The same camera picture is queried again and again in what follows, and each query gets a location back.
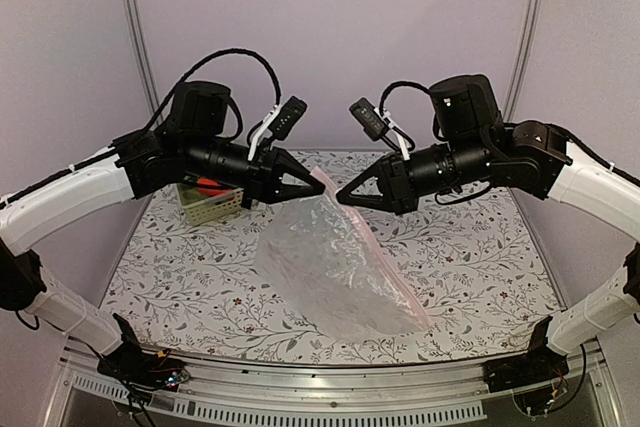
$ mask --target vertical aluminum profile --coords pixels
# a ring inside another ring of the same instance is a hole
[[[531,45],[538,20],[540,3],[542,0],[528,0],[527,11],[525,15],[524,27],[522,29],[522,38],[520,39],[520,47],[518,48],[518,56],[511,75],[509,90],[507,92],[507,100],[505,102],[503,117],[505,121],[512,122],[515,114],[516,104],[522,90],[524,75],[527,70],[527,63],[531,54]]]
[[[142,24],[140,22],[140,12],[138,10],[137,0],[123,0],[127,23],[129,25],[129,33],[133,43],[133,50],[140,73],[140,80],[144,89],[145,98],[151,114],[158,109],[158,93],[156,84],[153,79],[151,63],[147,53],[144,35],[142,33]]]

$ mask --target red object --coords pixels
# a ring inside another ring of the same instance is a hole
[[[196,190],[201,194],[215,197],[216,195],[228,194],[231,192],[229,189],[220,187],[220,184],[214,180],[198,179],[198,187]]]

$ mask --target floral pattern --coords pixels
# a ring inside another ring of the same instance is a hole
[[[338,185],[379,156],[297,153]],[[127,318],[148,344],[311,364],[429,362],[514,351],[537,320],[559,308],[507,190],[454,206],[425,197],[417,212],[401,217],[362,214],[433,326],[362,344],[331,339],[289,307],[254,265],[260,232],[279,208],[261,204],[191,227],[175,187],[163,189],[131,238],[102,307]]]

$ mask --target basket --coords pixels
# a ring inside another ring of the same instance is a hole
[[[182,184],[176,184],[176,188],[187,222],[193,226],[233,214],[241,208],[242,189],[212,197]]]

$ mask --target clear plastic bag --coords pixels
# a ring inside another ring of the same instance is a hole
[[[255,266],[307,320],[334,339],[363,342],[430,326],[418,298],[385,258],[331,179],[324,195],[287,202],[260,236]]]

